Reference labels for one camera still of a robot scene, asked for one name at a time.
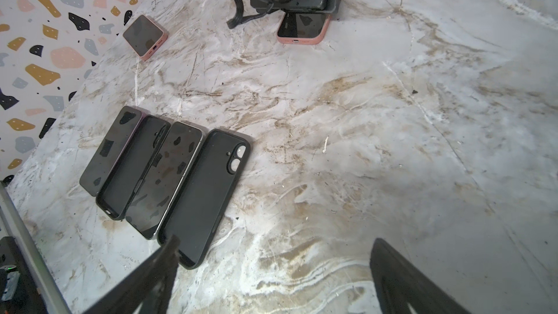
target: pink smartphone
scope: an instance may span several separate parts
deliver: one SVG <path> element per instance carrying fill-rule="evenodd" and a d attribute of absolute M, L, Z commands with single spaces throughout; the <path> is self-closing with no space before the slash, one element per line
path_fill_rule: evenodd
<path fill-rule="evenodd" d="M 282 44 L 316 45 L 324 40 L 331 15 L 286 13 L 277 30 Z"/>
<path fill-rule="evenodd" d="M 169 37 L 159 26 L 140 15 L 122 34 L 142 60 L 149 59 Z"/>

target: smartphone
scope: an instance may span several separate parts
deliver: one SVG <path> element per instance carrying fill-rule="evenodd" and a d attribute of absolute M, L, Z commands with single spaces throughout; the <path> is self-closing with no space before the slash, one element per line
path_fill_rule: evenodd
<path fill-rule="evenodd" d="M 97 205 L 113 220 L 124 218 L 170 128 L 169 122 L 152 115 L 139 124 L 96 198 Z"/>
<path fill-rule="evenodd" d="M 124 106 L 120 110 L 79 179 L 79 184 L 89 194 L 97 196 L 144 117 L 145 113 L 132 107 Z"/>
<path fill-rule="evenodd" d="M 221 130 L 208 134 L 157 238 L 162 245 L 178 236 L 185 268 L 203 261 L 249 154 L 250 144 L 240 136 Z"/>
<path fill-rule="evenodd" d="M 286 13 L 277 30 L 277 40 L 282 44 L 316 45 L 328 30 L 329 14 Z"/>
<path fill-rule="evenodd" d="M 169 37 L 145 15 L 140 15 L 122 34 L 142 60 L 147 60 Z"/>
<path fill-rule="evenodd" d="M 182 122 L 172 124 L 126 211 L 126 220 L 144 238 L 157 235 L 169 204 L 198 154 L 202 138 L 203 132 L 198 128 Z"/>

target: black strap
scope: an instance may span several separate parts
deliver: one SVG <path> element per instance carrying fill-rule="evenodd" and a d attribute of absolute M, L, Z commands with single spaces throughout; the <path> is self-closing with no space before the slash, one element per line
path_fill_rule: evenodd
<path fill-rule="evenodd" d="M 234 17 L 227 21 L 227 26 L 229 29 L 233 29 L 237 25 L 247 23 L 251 20 L 255 20 L 256 18 L 264 17 L 265 15 L 271 12 L 273 8 L 273 0 L 268 0 L 267 10 L 261 14 L 251 15 L 251 16 L 243 16 L 244 15 L 244 3 L 242 0 L 234 0 L 234 3 L 237 6 L 237 12 L 234 14 Z"/>
<path fill-rule="evenodd" d="M 370 258 L 376 296 L 384 314 L 470 314 L 383 239 Z"/>

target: pink phone case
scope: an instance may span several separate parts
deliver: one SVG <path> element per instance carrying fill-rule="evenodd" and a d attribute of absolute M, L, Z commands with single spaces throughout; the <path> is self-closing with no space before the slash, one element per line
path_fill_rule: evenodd
<path fill-rule="evenodd" d="M 155 51 L 157 51 L 157 49 L 158 49 L 159 47 L 161 47 L 161 45 L 163 45 L 163 43 L 167 40 L 167 38 L 169 37 L 169 35 L 166 34 L 166 33 L 164 32 L 164 30 L 163 30 L 158 24 L 156 24 L 155 22 L 153 22 L 152 19 L 150 19 L 149 17 L 147 17 L 147 16 L 145 16 L 145 15 L 142 15 L 142 16 L 144 16 L 146 19 L 148 19 L 149 22 L 151 22 L 154 26 L 156 26 L 158 29 L 160 29 L 160 30 L 163 32 L 163 35 L 161 36 L 161 38 L 160 38 L 159 40 L 157 40 L 157 42 L 156 42 L 155 44 L 153 44 L 153 46 L 151 46 L 151 47 L 149 48 L 149 50 L 145 53 L 145 55 L 140 56 L 140 58 L 141 58 L 142 60 L 148 60 L 148 59 L 155 53 Z M 138 54 L 138 53 L 136 52 L 136 50 L 133 48 L 133 46 L 129 43 L 129 41 L 126 40 L 126 42 L 128 43 L 128 45 L 130 45 L 130 47 L 132 48 L 132 50 L 134 50 L 134 52 L 135 52 L 136 54 Z"/>
<path fill-rule="evenodd" d="M 324 40 L 325 32 L 328 30 L 330 21 L 331 15 L 328 15 L 328 17 L 325 19 L 324 27 L 321 29 L 320 35 L 318 35 L 316 38 L 303 39 L 280 37 L 279 29 L 281 29 L 281 25 L 279 25 L 279 28 L 277 28 L 277 33 L 275 35 L 277 36 L 277 41 L 279 41 L 281 44 L 316 45 L 320 41 Z"/>

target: purple smartphone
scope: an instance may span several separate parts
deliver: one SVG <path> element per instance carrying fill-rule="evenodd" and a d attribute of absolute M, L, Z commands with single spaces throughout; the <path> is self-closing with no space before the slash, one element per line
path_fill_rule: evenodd
<path fill-rule="evenodd" d="M 130 138 L 146 116 L 147 114 L 141 110 L 129 106 L 122 107 L 79 179 L 79 184 L 89 194 L 94 197 L 99 194 Z"/>

